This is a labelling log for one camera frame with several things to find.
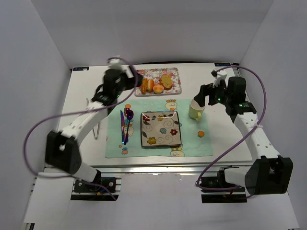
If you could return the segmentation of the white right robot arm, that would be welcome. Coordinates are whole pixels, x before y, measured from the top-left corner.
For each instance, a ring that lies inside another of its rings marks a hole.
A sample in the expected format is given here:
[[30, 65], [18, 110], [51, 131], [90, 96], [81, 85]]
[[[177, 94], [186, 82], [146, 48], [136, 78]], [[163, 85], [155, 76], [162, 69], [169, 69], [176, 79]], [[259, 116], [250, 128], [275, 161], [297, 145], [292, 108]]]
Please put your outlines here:
[[231, 191], [245, 188], [251, 195], [284, 194], [293, 170], [293, 162], [282, 157], [272, 146], [260, 126], [260, 118], [252, 103], [246, 101], [246, 80], [241, 77], [230, 77], [228, 82], [220, 80], [219, 85], [213, 83], [202, 85], [200, 92], [194, 97], [198, 105], [222, 104], [233, 124], [242, 134], [240, 143], [245, 142], [252, 156], [250, 167], [226, 166], [221, 168], [216, 181], [196, 181], [196, 186], [204, 191]]

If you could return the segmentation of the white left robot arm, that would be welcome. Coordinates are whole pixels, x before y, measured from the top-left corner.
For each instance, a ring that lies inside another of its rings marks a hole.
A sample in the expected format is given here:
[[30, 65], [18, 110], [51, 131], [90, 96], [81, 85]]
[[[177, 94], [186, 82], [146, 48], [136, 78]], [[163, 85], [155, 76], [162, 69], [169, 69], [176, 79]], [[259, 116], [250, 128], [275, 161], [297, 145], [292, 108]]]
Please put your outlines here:
[[45, 153], [47, 164], [87, 183], [99, 183], [101, 172], [82, 161], [79, 146], [88, 133], [119, 104], [121, 93], [141, 84], [142, 78], [133, 66], [129, 66], [129, 69], [133, 74], [131, 78], [124, 70], [106, 70], [103, 83], [96, 88], [86, 110], [66, 127], [48, 133]]

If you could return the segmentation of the orange half bun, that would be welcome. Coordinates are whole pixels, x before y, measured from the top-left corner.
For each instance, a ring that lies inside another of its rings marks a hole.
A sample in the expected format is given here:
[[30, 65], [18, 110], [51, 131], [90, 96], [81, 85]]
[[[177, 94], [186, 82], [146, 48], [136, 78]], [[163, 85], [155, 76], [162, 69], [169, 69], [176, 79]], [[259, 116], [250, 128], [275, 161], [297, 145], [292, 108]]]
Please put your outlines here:
[[154, 88], [154, 81], [153, 79], [149, 79], [147, 81], [147, 92], [152, 92]]

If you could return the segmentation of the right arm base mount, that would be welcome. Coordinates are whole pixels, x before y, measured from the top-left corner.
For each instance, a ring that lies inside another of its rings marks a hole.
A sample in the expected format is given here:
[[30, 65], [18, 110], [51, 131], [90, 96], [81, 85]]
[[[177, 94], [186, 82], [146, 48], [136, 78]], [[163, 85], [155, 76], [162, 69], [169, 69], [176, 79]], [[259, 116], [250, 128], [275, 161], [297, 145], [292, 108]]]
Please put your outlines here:
[[236, 188], [235, 184], [227, 183], [224, 177], [226, 169], [238, 168], [237, 166], [221, 167], [216, 176], [203, 176], [200, 186], [201, 201], [203, 204], [246, 203], [247, 196], [244, 188]]

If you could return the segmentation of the brown long bread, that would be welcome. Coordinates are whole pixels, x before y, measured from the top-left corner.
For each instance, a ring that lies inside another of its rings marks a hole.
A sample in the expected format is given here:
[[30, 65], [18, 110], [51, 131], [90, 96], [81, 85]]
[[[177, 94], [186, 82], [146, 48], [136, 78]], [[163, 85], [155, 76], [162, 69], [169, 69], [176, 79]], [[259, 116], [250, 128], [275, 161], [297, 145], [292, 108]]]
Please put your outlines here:
[[142, 94], [146, 94], [147, 86], [148, 86], [148, 80], [146, 78], [143, 78], [142, 83], [141, 83], [141, 93]]

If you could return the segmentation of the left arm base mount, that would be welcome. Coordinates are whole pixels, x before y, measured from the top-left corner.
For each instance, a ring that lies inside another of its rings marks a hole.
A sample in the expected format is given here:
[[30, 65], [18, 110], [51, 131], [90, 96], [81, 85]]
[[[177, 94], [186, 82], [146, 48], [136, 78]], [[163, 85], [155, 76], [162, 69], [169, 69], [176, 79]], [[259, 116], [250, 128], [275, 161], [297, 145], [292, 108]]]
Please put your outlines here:
[[74, 177], [71, 201], [116, 201], [119, 196], [116, 177], [104, 177], [96, 169], [92, 182]]

